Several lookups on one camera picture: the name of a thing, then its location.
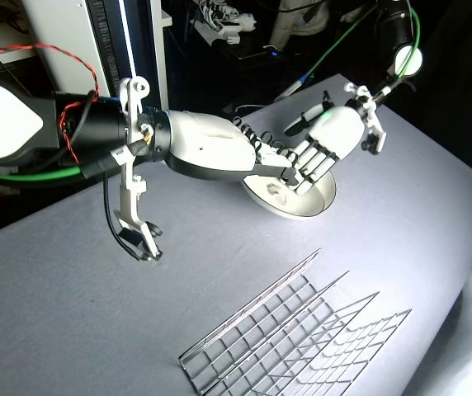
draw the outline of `wire rack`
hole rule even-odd
[[[316,290],[303,272],[318,253],[179,357],[198,395],[342,394],[357,378],[410,311],[350,329],[377,293],[332,308],[346,273]]]

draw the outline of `table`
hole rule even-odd
[[[324,88],[345,102],[345,82],[337,75],[245,121],[281,131]],[[389,109],[379,114],[385,150],[356,149],[336,165],[337,197],[315,219],[283,219],[238,183],[158,163],[138,171],[149,181],[140,212],[164,231],[161,263],[117,247],[100,186],[0,230],[0,394],[192,395],[177,357],[320,247],[316,283],[350,270],[348,299],[380,292],[366,315],[413,310],[349,389],[401,394],[472,270],[472,170]]]

